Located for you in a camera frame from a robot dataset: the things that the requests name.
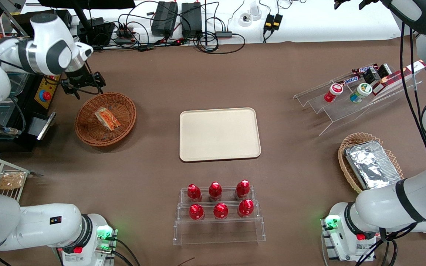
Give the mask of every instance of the wire rack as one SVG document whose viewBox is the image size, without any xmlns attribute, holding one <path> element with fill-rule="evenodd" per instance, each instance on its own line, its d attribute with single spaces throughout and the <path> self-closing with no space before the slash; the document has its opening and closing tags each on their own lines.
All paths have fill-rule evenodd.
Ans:
<svg viewBox="0 0 426 266">
<path fill-rule="evenodd" d="M 15 185 L 12 189 L 7 184 L 2 183 L 3 178 L 1 177 L 4 177 L 8 173 L 18 173 L 22 177 L 21 180 L 18 180 L 18 185 Z M 0 160 L 0 195 L 11 197 L 19 202 L 29 173 L 30 171 L 27 169 L 8 163 L 5 160 Z"/>
</svg>

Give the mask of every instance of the tiered acrylic stand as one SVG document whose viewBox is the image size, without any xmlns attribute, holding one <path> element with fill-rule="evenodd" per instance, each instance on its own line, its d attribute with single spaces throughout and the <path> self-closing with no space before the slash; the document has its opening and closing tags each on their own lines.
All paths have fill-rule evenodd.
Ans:
<svg viewBox="0 0 426 266">
<path fill-rule="evenodd" d="M 309 89 L 308 91 L 304 91 L 294 96 L 294 99 L 297 99 L 303 107 L 309 105 L 313 111 L 315 111 L 315 113 L 318 114 L 324 112 L 331 120 L 329 125 L 325 127 L 325 129 L 318 136 L 339 128 L 340 126 L 344 126 L 347 123 L 360 118 L 365 113 L 370 113 L 371 111 L 393 103 L 399 98 L 405 96 L 403 86 L 400 85 L 397 89 L 392 90 L 390 93 L 384 92 L 384 94 L 377 94 L 376 96 L 371 94 L 370 96 L 364 98 L 361 103 L 355 104 L 350 101 L 349 96 L 354 92 L 359 84 L 365 83 L 365 80 L 361 77 L 359 80 L 343 86 L 343 93 L 338 96 L 335 101 L 332 103 L 325 101 L 323 97 L 328 92 L 331 84 L 349 79 L 353 76 L 354 74 L 352 72 L 344 74 L 343 76 L 334 78 L 329 82 L 323 83 L 320 86 L 316 86 L 312 89 Z M 420 79 L 417 79 L 417 84 L 421 82 L 422 81 Z M 408 80 L 406 84 L 408 89 L 413 88 L 412 79 Z"/>
<path fill-rule="evenodd" d="M 227 205 L 229 214 L 226 219 L 215 219 L 213 207 L 219 202 L 210 201 L 208 187 L 200 188 L 201 202 L 191 202 L 187 196 L 187 188 L 180 191 L 179 204 L 177 205 L 176 219 L 174 221 L 174 245 L 210 244 L 232 242 L 261 242 L 266 240 L 264 219 L 259 201 L 253 186 L 247 198 L 254 202 L 254 213 L 241 218 L 237 214 L 240 201 L 234 197 L 236 187 L 223 187 L 222 200 Z M 205 218 L 195 221 L 188 213 L 192 204 L 203 207 Z"/>
</svg>

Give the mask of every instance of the beige tray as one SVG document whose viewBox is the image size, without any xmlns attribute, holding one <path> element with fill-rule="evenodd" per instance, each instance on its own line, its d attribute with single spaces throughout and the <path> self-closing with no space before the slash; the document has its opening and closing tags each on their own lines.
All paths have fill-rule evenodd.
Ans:
<svg viewBox="0 0 426 266">
<path fill-rule="evenodd" d="M 255 158 L 261 154 L 252 108 L 184 111 L 180 114 L 183 161 Z"/>
</svg>

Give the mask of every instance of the woven basket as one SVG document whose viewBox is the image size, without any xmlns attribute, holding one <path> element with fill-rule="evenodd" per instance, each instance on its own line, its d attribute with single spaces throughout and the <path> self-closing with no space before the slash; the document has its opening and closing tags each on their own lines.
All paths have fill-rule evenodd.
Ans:
<svg viewBox="0 0 426 266">
<path fill-rule="evenodd" d="M 121 126 L 113 131 L 103 126 L 95 112 L 100 107 L 110 110 Z M 136 121 L 136 106 L 121 93 L 106 92 L 88 100 L 81 107 L 75 120 L 75 132 L 84 143 L 103 147 L 117 143 L 131 131 Z"/>
<path fill-rule="evenodd" d="M 351 169 L 348 163 L 348 160 L 346 160 L 344 151 L 349 146 L 365 143 L 367 141 L 378 141 L 379 144 L 382 146 L 382 141 L 379 138 L 376 138 L 372 136 L 371 134 L 361 132 L 361 133 L 354 133 L 346 137 L 338 149 L 338 161 L 339 161 L 341 170 L 343 170 L 343 173 L 345 174 L 345 177 L 346 177 L 346 180 L 348 180 L 348 183 L 358 193 L 362 192 L 362 187 L 355 173 Z M 402 170 L 400 169 L 400 166 L 397 163 L 397 159 L 395 158 L 395 156 L 392 154 L 390 150 L 384 149 L 384 151 L 387 154 L 387 157 L 389 157 L 390 161 L 394 165 L 395 169 L 397 170 L 397 173 L 400 175 L 401 180 L 404 179 L 404 176 L 402 175 Z"/>
</svg>

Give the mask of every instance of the foil-covered container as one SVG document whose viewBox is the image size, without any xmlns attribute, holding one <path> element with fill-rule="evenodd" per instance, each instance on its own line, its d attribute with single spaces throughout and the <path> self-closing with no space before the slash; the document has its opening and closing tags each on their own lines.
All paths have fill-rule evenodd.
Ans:
<svg viewBox="0 0 426 266">
<path fill-rule="evenodd" d="M 385 187 L 400 180 L 399 173 L 378 141 L 348 147 L 345 156 L 365 190 Z"/>
</svg>

